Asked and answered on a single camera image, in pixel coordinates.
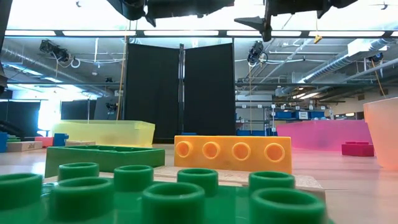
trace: ceiling duct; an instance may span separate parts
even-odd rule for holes
[[[77,77],[79,77],[79,75],[76,73],[69,72],[69,71],[64,72],[63,70],[61,70],[61,68],[58,68],[58,70],[56,71],[56,68],[54,68],[51,65],[47,65],[43,62],[40,62],[40,57],[38,57],[37,55],[30,54],[26,50],[24,50],[23,53],[19,53],[15,50],[11,50],[7,47],[14,47],[15,49],[18,49],[17,48],[18,46],[12,46],[12,44],[10,44],[10,42],[7,42],[7,46],[4,46],[1,49],[1,58],[3,60],[3,63],[7,63],[7,62],[16,63],[17,62],[17,63],[21,63],[23,66],[28,67],[29,69],[31,69],[33,71],[36,71],[39,73],[48,74],[48,73],[56,73],[57,72],[58,75],[60,75],[61,77],[65,77],[69,80],[73,80],[76,82],[86,82],[86,80],[77,78]],[[106,91],[106,90],[100,89],[96,86],[91,86],[90,89],[92,91],[102,93],[105,96],[113,94],[111,91]]]
[[[372,57],[381,51],[387,44],[393,43],[394,39],[377,39],[377,40],[366,40],[356,39],[348,44],[348,50],[338,54],[329,61],[319,65],[317,68],[309,71],[303,78],[299,80],[299,83],[312,83],[316,79],[331,74],[357,60],[363,58]],[[294,90],[294,87],[286,87],[281,89],[281,93],[288,95]]]

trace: pink translucent block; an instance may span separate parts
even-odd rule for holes
[[[398,97],[365,103],[363,107],[377,162],[384,168],[398,169]]]
[[[43,142],[43,147],[49,147],[53,145],[54,137],[35,137],[35,141]]]
[[[277,126],[278,136],[292,138],[295,149],[340,151],[345,142],[369,142],[372,138],[362,120],[302,121]]]

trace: orange object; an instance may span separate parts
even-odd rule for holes
[[[398,169],[398,97],[365,103],[363,107],[377,163],[387,169]]]
[[[175,136],[174,166],[292,173],[290,137]]]

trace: magenta block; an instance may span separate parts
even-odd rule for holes
[[[373,145],[368,142],[346,142],[341,145],[341,154],[344,156],[373,157]]]
[[[372,138],[363,120],[302,121],[280,124],[278,136],[292,138],[294,149],[340,151],[345,142],[369,142]]]

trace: yellow translucent block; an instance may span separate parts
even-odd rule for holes
[[[53,133],[69,135],[69,141],[95,141],[106,146],[151,147],[155,125],[143,121],[62,120]]]
[[[174,166],[292,173],[290,137],[175,136]]]

